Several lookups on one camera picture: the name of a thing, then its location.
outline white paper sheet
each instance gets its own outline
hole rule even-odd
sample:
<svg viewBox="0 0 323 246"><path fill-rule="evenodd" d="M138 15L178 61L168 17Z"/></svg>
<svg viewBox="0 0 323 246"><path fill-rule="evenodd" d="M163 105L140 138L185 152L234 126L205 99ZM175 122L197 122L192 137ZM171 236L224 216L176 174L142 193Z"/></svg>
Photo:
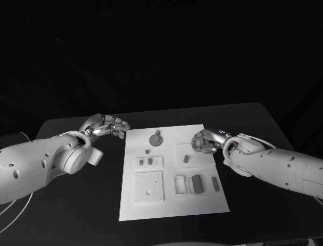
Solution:
<svg viewBox="0 0 323 246"><path fill-rule="evenodd" d="M150 145L150 136L156 134L156 130L162 132L163 144L153 147ZM126 138L120 221L230 212L214 156L202 153L197 154L198 161L208 163L208 166L181 168L179 164L178 145L189 144L195 134L201 130L204 130L204 125L129 130ZM153 158L156 156L163 156L163 168L153 170L136 169L138 158ZM163 172L165 200L158 203L135 203L136 173L150 171ZM189 189L187 189L187 195L176 195L175 177L184 176L185 180L188 180L194 175L201 175L202 177L204 193L191 195ZM212 177L218 179L221 189L218 192L215 191Z"/></svg>

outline white robotic arm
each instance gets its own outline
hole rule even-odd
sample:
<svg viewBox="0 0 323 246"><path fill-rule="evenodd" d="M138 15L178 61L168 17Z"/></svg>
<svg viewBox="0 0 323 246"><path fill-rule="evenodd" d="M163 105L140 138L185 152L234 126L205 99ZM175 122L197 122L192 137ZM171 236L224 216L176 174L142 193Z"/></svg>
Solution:
<svg viewBox="0 0 323 246"><path fill-rule="evenodd" d="M285 149L266 149L246 134L233 137L218 129L202 130L192 139L195 151L223 149L224 163L243 176L323 199L323 160Z"/></svg>
<svg viewBox="0 0 323 246"><path fill-rule="evenodd" d="M129 129L126 121L97 114L78 131L2 149L0 205L48 186L58 176L77 173L87 162L97 165L103 152L93 147L93 142L106 134L125 138Z"/></svg>

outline screw hole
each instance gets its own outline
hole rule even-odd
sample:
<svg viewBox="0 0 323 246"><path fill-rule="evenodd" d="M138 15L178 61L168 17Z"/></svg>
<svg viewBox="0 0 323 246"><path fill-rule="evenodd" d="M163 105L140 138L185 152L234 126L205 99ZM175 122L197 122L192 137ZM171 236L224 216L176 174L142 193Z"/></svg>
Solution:
<svg viewBox="0 0 323 246"><path fill-rule="evenodd" d="M18 179L19 178L19 170L13 172L13 177Z"/></svg>

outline robotic hand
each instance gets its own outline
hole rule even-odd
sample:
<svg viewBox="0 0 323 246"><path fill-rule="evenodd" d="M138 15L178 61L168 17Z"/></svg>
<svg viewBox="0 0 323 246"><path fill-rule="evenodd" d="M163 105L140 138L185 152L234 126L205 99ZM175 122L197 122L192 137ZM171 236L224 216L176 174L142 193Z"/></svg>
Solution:
<svg viewBox="0 0 323 246"><path fill-rule="evenodd" d="M264 142L273 147L266 149ZM246 177L256 176L273 185L323 199L323 160L277 149L262 139L220 129L202 130L192 139L195 151L215 154L223 150L224 164Z"/></svg>
<svg viewBox="0 0 323 246"><path fill-rule="evenodd" d="M78 131L2 149L0 205L48 186L58 176L77 173L87 162L97 166L104 153L93 143L107 134L126 138L129 129L120 118L97 114Z"/></svg>

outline table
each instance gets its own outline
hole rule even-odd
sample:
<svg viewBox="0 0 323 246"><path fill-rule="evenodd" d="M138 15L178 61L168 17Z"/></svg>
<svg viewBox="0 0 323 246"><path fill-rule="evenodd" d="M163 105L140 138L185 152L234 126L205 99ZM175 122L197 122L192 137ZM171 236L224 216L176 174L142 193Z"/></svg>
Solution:
<svg viewBox="0 0 323 246"><path fill-rule="evenodd" d="M116 114L133 129L204 124L233 135L246 133L293 150L266 107L259 103ZM90 116L45 122L37 139L78 130ZM41 189L21 218L0 235L0 245L156 245L207 241L246 244L323 237L323 206L313 197L243 177L215 154L230 213L119 221L126 141L104 136L99 166L86 165ZM0 230L16 218L24 198L0 218Z"/></svg>

